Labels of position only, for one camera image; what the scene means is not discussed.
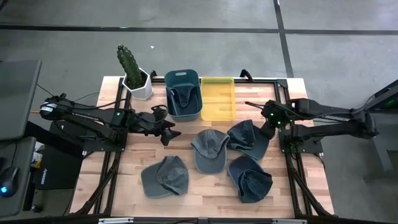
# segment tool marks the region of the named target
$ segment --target crumpled cap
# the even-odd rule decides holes
[[[188,169],[178,156],[166,156],[156,173],[157,180],[175,195],[188,192]]]
[[[238,189],[242,203],[262,200],[272,187],[272,176],[249,156],[240,156],[228,166],[228,174]]]
[[[234,125],[227,134],[231,137],[228,147],[234,150],[252,150],[256,135],[254,134],[253,121],[248,119]]]
[[[257,170],[245,170],[238,178],[239,199],[242,203],[255,203],[262,200],[270,191],[272,176]]]
[[[202,174],[217,174],[226,165],[226,143],[229,136],[221,131],[207,129],[192,140],[195,166]]]
[[[191,145],[203,156],[214,159],[218,156],[229,136],[221,131],[207,129],[199,132]]]
[[[227,134],[231,137],[228,148],[241,151],[255,159],[264,157],[269,140],[260,134],[260,129],[251,119],[234,125]]]

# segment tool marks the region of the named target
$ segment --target gray baseball cap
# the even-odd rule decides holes
[[[161,162],[145,168],[141,180],[149,198],[188,192],[188,169],[178,156],[165,156]]]
[[[272,176],[249,156],[241,156],[230,163],[228,174],[238,189],[242,203],[255,203],[262,200],[270,191]]]
[[[226,144],[229,136],[221,131],[207,129],[192,140],[193,160],[202,174],[217,174],[226,165]]]
[[[261,159],[267,151],[269,140],[260,134],[260,128],[248,119],[234,125],[227,134],[231,137],[228,148],[241,151],[254,159]]]

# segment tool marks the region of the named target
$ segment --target teal bin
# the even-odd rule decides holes
[[[168,72],[166,84],[167,107],[174,121],[193,121],[202,109],[199,75],[192,69]]]

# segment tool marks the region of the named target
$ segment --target yellow tray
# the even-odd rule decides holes
[[[236,117],[235,84],[232,77],[202,77],[204,121],[232,121]]]

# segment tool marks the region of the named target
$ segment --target cap visor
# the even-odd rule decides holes
[[[226,144],[224,144],[220,153],[214,159],[209,159],[201,155],[195,147],[193,147],[193,160],[198,171],[202,174],[218,174],[223,171],[226,165]]]
[[[172,192],[164,189],[159,181],[157,180],[157,170],[159,169],[161,162],[146,167],[141,172],[142,187],[146,197],[149,198],[160,198],[171,195]]]
[[[236,187],[238,187],[239,176],[248,169],[263,172],[261,166],[253,158],[248,156],[241,156],[229,164],[228,174]]]
[[[266,154],[269,140],[260,134],[260,129],[257,126],[253,126],[254,134],[256,136],[256,142],[254,142],[252,150],[241,150],[241,152],[251,156],[253,159],[262,159]]]

